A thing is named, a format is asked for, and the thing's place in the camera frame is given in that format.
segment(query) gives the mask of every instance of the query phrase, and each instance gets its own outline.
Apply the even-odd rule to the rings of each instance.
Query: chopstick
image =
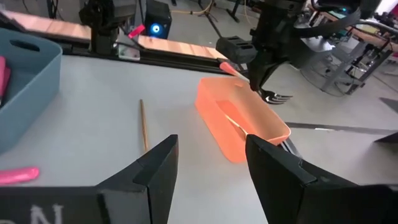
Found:
[[[144,149],[145,152],[149,150],[148,135],[147,135],[147,123],[145,118],[144,100],[139,100],[141,106],[141,123],[142,123],[142,136],[144,137]]]

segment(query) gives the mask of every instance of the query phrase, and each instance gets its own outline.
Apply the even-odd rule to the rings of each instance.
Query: orange bin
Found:
[[[231,162],[246,160],[247,133],[274,145],[290,136],[290,128],[237,77],[202,78],[195,106]]]

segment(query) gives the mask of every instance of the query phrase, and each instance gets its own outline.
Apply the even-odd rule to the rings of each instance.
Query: bin handle slot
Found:
[[[30,44],[21,40],[10,40],[10,44],[15,46],[15,47],[19,47],[22,49],[26,49],[26,50],[32,50],[35,52],[40,52],[40,49],[38,46],[34,45],[34,44]]]

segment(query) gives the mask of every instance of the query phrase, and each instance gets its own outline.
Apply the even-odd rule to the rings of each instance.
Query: blue container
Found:
[[[0,153],[10,150],[59,91],[61,47],[0,29],[0,55],[11,69],[0,108]]]

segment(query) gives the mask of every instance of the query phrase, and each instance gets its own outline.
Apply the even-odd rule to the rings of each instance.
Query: white table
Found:
[[[178,134],[179,163],[169,223],[267,223],[248,166],[232,164],[195,109],[200,78],[166,67],[63,57],[60,93],[0,170],[38,166],[26,186],[96,185],[144,153],[139,99],[150,147]]]

